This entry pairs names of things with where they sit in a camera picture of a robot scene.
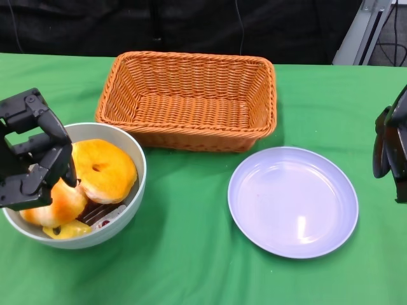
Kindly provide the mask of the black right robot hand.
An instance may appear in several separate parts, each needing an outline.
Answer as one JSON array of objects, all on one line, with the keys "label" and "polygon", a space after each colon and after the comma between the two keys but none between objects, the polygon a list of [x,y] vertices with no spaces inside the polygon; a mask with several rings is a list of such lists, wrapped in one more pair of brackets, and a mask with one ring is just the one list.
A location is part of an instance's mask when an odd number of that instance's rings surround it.
[{"label": "black right robot hand", "polygon": [[376,118],[375,132],[373,175],[379,179],[390,172],[396,202],[406,203],[406,88]]}]

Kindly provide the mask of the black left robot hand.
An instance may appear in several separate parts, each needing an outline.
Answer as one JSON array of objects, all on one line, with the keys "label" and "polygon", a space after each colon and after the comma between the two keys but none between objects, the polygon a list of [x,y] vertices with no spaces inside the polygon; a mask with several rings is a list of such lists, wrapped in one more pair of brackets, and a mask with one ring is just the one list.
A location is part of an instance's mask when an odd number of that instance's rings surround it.
[{"label": "black left robot hand", "polygon": [[72,141],[37,88],[1,101],[1,207],[45,207],[63,180],[76,187]]}]

